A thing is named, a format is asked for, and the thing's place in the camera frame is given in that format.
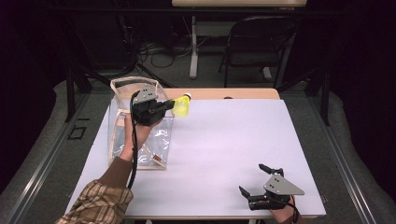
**plaid sleeve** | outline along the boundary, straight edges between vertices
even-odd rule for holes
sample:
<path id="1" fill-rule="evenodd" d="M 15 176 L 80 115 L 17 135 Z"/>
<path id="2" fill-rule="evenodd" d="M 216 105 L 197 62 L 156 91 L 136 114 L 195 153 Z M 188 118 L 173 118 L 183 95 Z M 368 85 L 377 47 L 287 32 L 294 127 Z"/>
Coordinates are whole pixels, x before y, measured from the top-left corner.
<path id="1" fill-rule="evenodd" d="M 120 224 L 133 197 L 130 189 L 111 188 L 93 180 L 78 196 L 70 212 L 55 223 Z"/>

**gray mounting plate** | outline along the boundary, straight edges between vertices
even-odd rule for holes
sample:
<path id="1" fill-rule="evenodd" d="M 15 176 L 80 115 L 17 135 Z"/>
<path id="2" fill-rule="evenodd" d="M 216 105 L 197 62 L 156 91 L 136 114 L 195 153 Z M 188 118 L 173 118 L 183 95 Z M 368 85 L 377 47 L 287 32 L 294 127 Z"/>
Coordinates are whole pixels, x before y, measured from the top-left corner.
<path id="1" fill-rule="evenodd" d="M 158 95 L 149 88 L 143 88 L 134 98 L 134 104 L 144 103 L 146 101 L 155 100 Z"/>
<path id="2" fill-rule="evenodd" d="M 272 175 L 265 183 L 264 188 L 277 195 L 304 195 L 304 191 L 295 185 L 291 184 L 289 180 L 281 175 Z"/>

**table leg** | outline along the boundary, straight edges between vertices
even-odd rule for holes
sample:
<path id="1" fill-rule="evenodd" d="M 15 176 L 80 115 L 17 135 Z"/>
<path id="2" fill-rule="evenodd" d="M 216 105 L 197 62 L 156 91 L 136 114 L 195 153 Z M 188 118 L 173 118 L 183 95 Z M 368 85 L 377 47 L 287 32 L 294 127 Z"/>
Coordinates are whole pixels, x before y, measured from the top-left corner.
<path id="1" fill-rule="evenodd" d="M 190 67 L 190 78 L 197 78 L 197 70 L 198 70 L 198 49 L 197 49 L 197 33 L 196 33 L 196 20 L 195 16 L 192 16 L 191 22 L 191 67 Z"/>

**white tabletop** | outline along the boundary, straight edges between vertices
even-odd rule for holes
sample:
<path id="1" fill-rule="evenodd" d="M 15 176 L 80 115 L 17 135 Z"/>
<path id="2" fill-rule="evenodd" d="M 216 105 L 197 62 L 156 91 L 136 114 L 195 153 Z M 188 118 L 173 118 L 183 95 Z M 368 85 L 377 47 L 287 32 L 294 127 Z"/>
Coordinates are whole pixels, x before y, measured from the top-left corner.
<path id="1" fill-rule="evenodd" d="M 305 7 L 306 0 L 172 0 L 174 7 Z"/>
<path id="2" fill-rule="evenodd" d="M 107 121 L 106 114 L 66 211 L 107 168 Z M 174 119 L 169 150 L 166 170 L 137 172 L 127 218 L 270 217 L 266 210 L 250 211 L 238 188 L 264 194 L 271 176 L 259 163 L 283 168 L 304 190 L 296 197 L 303 216 L 326 215 L 282 100 L 191 100 L 190 114 Z"/>

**yellow bottle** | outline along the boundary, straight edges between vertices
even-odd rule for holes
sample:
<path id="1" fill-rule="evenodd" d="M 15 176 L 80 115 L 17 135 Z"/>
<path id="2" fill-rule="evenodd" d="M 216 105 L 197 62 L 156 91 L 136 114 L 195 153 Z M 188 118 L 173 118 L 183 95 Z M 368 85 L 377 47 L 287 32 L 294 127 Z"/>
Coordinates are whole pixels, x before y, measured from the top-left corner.
<path id="1" fill-rule="evenodd" d="M 186 117 L 189 114 L 191 94 L 185 93 L 183 96 L 176 98 L 175 105 L 172 109 L 172 113 L 178 117 Z"/>

